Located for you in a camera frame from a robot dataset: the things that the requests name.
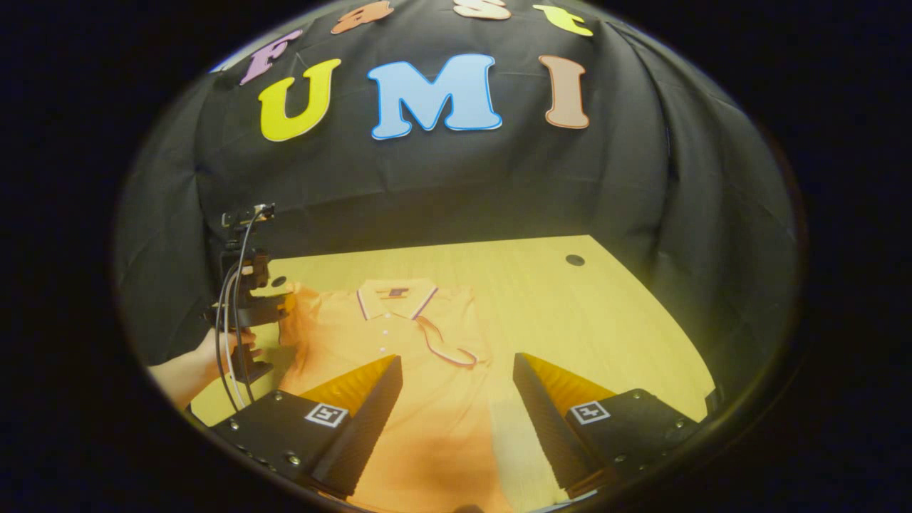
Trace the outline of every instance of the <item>human hand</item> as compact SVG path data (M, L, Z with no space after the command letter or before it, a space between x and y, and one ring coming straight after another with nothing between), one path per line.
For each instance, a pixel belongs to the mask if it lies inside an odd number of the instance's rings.
M251 356L253 358L263 354L262 349L256 349L255 340L256 335L254 335L249 328L241 328L241 342L252 350ZM227 336L225 333L222 333L220 342L219 355L222 357L222 369L227 373L228 355L231 354L237 346L237 336L233 331L228 333ZM219 366L218 362L215 360L215 329L211 329L206 333L200 346L196 348L193 353L202 367L203 374L207 378L212 378L214 380L219 377Z

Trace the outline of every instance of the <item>shirt collar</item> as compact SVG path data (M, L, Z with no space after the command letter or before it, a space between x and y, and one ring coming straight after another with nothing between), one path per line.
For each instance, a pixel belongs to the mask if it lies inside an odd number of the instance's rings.
M405 298L380 299L378 290L386 288L407 288ZM375 319L386 314L395 314L405 319L416 319L430 299L437 292L437 286L429 279L369 279L358 289L358 304L364 319Z

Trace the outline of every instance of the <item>foam letter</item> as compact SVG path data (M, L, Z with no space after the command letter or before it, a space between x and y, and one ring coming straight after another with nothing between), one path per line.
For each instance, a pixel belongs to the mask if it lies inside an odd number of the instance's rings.
M367 4L340 17L338 25L334 26L329 32L332 34L342 34L346 30L351 30L356 26L377 21L381 17L385 17L393 12L393 10L394 9L389 8L389 2L374 2L373 4Z
M559 26L563 30L579 34L580 36L592 36L591 30L574 23L575 21L582 22L583 18L571 15L561 7L553 7L551 5L533 5L533 7L539 11L544 11L544 15L548 18L548 21L554 24L554 26Z
M288 46L288 41L292 39L297 39L301 34L304 34L302 30L296 30L291 34L281 37L272 43L269 43L265 47L256 50L250 56L250 67L247 69L247 75L241 79L241 85L246 84L247 82L263 75L267 69L271 68L273 63L269 62L270 58L279 58L282 55L282 52L285 51L285 48Z
M304 72L304 78L310 79L310 99L304 112L287 118L285 116L285 98L288 88L295 83L293 77L281 79L263 89L259 100L263 103L260 110L260 129L263 137L269 141L287 141L314 128L329 109L329 86L333 69L341 64L337 58L325 60Z
M542 55L538 61L551 74L552 104L544 118L555 127L581 129L589 126L579 87L579 76L586 73L586 69L572 60L550 55Z
M453 0L453 10L460 16L483 19L507 19L510 11L501 0Z
M433 83L428 82L408 62L393 62L368 72L376 80L380 124L374 127L374 139L402 137L411 131L411 123L402 119L402 105L409 108L421 128L429 131L437 124L447 100L452 99L452 113L443 124L451 130L493 130L503 121L491 107L488 90L488 68L494 58L479 54L451 57Z

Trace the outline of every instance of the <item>yellow letter u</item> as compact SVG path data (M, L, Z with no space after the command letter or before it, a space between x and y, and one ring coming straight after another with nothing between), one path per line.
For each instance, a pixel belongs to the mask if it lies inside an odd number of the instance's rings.
M285 98L288 88L295 83L293 77L281 79L263 89L259 96L263 104L260 110L263 137L269 141L288 141L314 128L329 109L329 85L333 69L339 64L342 64L340 59L331 58L304 72L304 78L310 79L310 99L304 112L293 118L285 116Z

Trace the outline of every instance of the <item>orange polo shirt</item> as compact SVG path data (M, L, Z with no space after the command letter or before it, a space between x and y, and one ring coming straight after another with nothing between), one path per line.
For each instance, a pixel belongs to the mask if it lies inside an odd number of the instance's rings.
M491 351L470 288L368 280L355 291L295 295L281 342L298 351L282 390L304 393L389 354L402 359L399 399L348 502L401 513L512 511L492 446Z

